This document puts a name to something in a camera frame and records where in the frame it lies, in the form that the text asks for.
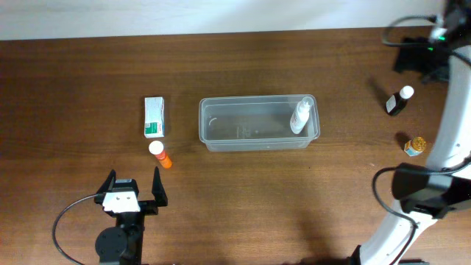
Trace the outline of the small jar gold lid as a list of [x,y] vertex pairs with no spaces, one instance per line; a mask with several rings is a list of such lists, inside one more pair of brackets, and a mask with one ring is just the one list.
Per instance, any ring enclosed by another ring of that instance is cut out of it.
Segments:
[[423,137],[415,137],[405,143],[403,151],[411,157],[422,154],[427,146],[427,142]]

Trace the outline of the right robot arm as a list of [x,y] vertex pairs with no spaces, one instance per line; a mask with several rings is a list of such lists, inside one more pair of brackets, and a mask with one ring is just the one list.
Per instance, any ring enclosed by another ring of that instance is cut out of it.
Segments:
[[433,24],[427,38],[389,40],[390,32],[409,16],[390,23],[382,42],[398,48],[396,72],[418,71],[423,82],[447,81],[447,98],[439,131],[425,166],[401,163],[393,172],[393,204],[375,234],[355,248],[348,264],[401,264],[409,247],[448,213],[470,208],[470,2],[446,1],[437,15],[422,15]]

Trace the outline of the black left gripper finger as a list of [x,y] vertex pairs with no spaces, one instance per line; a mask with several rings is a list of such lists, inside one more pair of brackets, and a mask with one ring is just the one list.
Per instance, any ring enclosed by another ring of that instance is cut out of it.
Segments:
[[158,207],[166,207],[168,205],[168,197],[160,178],[160,170],[157,166],[155,167],[152,181],[152,195]]
[[112,169],[107,176],[106,180],[103,182],[103,184],[100,186],[100,188],[97,190],[97,194],[104,194],[108,192],[110,189],[113,188],[113,184],[116,181],[116,171]]

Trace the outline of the white spray bottle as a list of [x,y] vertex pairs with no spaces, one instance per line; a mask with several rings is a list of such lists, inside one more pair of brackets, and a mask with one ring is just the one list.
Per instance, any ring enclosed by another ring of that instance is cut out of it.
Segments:
[[309,117],[311,108],[314,105],[314,100],[311,97],[304,97],[294,109],[294,112],[290,119],[290,128],[294,134],[300,134],[304,126],[306,125]]

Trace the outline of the dark bottle white cap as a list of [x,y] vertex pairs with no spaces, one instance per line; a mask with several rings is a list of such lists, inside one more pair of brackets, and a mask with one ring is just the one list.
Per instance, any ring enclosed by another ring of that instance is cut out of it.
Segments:
[[413,95],[414,89],[411,86],[407,85],[403,87],[386,101],[386,113],[390,116],[396,116],[406,107],[409,99]]

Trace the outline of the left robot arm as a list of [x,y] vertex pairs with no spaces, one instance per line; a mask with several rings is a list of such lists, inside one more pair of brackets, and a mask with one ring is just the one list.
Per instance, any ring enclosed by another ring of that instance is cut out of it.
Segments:
[[142,263],[145,218],[158,215],[159,209],[168,205],[158,168],[154,170],[151,193],[153,199],[139,200],[136,180],[119,180],[115,171],[109,173],[94,199],[116,220],[113,227],[104,229],[96,238],[95,251],[100,264]]

